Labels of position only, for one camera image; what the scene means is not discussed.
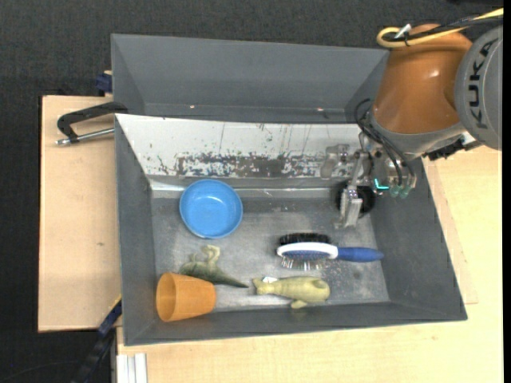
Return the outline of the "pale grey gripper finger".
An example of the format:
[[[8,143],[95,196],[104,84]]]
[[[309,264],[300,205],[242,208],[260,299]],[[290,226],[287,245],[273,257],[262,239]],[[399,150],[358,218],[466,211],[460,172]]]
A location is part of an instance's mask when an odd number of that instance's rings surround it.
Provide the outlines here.
[[[334,221],[337,229],[355,227],[362,210],[362,198],[356,188],[345,188],[340,193],[339,217]]]
[[[349,177],[353,170],[353,155],[349,144],[329,146],[320,168],[321,178]]]

